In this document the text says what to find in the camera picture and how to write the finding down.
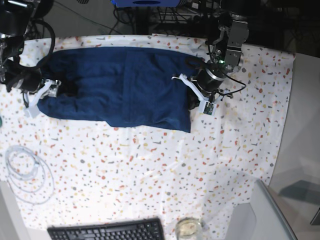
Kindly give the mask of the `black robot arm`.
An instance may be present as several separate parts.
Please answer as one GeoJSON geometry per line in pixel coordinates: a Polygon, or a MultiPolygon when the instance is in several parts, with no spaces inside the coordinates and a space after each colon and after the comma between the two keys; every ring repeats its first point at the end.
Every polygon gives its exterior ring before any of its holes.
{"type": "Polygon", "coordinates": [[[45,86],[41,68],[53,54],[56,35],[43,20],[52,9],[52,0],[2,0],[0,2],[0,83],[10,92],[13,88],[34,94],[45,86]],[[29,25],[41,25],[51,38],[48,54],[35,66],[20,64],[29,25]]]}
{"type": "Polygon", "coordinates": [[[195,56],[185,59],[188,67],[198,71],[196,76],[184,77],[188,87],[188,108],[203,105],[203,113],[211,115],[218,101],[233,98],[247,85],[231,77],[244,62],[242,45],[249,37],[248,17],[251,7],[259,3],[251,0],[222,0],[211,17],[215,33],[209,33],[206,41],[208,61],[195,56]]]}

